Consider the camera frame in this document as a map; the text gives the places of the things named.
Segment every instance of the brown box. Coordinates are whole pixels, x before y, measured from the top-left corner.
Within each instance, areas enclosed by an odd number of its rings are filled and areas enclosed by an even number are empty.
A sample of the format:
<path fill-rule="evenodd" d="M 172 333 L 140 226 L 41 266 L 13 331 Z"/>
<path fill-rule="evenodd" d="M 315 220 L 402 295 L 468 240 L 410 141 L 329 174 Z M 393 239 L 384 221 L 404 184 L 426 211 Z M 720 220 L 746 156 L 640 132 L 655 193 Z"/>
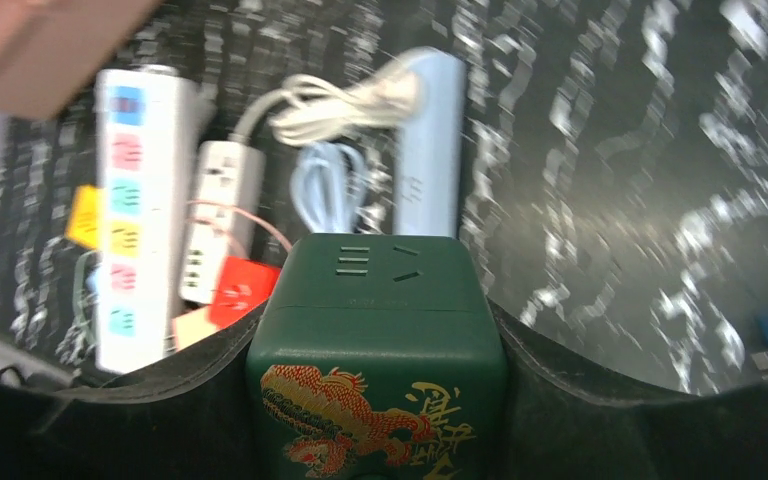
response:
<path fill-rule="evenodd" d="M 0 111 L 56 116 L 162 0 L 0 0 Z"/>

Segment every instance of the green power socket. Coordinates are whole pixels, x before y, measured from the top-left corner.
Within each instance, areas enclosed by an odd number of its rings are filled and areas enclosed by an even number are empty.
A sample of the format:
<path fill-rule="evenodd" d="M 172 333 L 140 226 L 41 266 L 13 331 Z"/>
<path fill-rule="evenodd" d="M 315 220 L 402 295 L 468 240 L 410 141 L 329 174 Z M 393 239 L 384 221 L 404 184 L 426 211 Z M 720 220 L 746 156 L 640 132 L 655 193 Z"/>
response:
<path fill-rule="evenodd" d="M 246 378 L 271 480 L 483 480 L 507 366 L 457 240 L 314 234 L 284 265 Z"/>

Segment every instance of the dragon design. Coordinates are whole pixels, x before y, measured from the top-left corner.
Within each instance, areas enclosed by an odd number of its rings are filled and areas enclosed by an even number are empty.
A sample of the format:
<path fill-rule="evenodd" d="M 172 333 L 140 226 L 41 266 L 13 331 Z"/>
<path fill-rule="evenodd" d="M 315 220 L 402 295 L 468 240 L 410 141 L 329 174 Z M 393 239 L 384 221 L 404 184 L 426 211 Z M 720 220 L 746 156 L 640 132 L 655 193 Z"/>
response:
<path fill-rule="evenodd" d="M 299 434 L 284 454 L 307 465 L 310 478 L 337 475 L 357 457 L 378 451 L 387 455 L 387 465 L 403 465 L 411 458 L 412 444 L 435 435 L 423 415 L 398 408 L 373 411 L 363 396 L 367 385 L 360 374 L 334 368 L 322 375 L 312 366 L 273 365 L 260 387 L 270 415 Z M 396 438 L 399 430 L 409 431 L 411 441 Z"/>

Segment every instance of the marble pattern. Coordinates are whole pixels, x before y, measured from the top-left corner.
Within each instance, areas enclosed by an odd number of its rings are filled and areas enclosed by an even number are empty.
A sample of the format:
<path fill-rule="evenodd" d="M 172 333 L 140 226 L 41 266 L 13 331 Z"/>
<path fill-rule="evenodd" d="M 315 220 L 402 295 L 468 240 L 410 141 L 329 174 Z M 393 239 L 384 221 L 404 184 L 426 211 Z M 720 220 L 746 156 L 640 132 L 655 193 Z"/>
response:
<path fill-rule="evenodd" d="M 199 82 L 224 138 L 294 73 L 348 85 L 430 45 L 469 68 L 460 238 L 488 296 L 617 371 L 706 394 L 754 378 L 768 307 L 768 6 L 732 0 L 169 0 L 111 66 Z M 93 298 L 62 236 L 95 183 L 92 93 L 11 123 L 0 169 L 0 330 L 81 365 Z M 391 132 L 350 142 L 372 171 L 364 233 L 391 231 Z M 291 239 L 296 152 L 263 129 L 259 213 Z M 262 232 L 256 256 L 283 259 Z"/>

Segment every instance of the coiled blue cord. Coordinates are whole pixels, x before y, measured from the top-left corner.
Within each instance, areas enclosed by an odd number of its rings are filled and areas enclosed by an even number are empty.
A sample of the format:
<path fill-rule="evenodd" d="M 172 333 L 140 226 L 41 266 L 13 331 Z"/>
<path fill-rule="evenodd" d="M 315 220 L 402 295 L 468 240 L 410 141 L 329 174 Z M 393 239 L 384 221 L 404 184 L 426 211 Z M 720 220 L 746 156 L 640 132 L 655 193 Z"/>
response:
<path fill-rule="evenodd" d="M 354 148 L 312 143 L 299 152 L 290 178 L 290 197 L 311 232 L 352 233 L 366 198 L 368 176 L 366 161 Z"/>

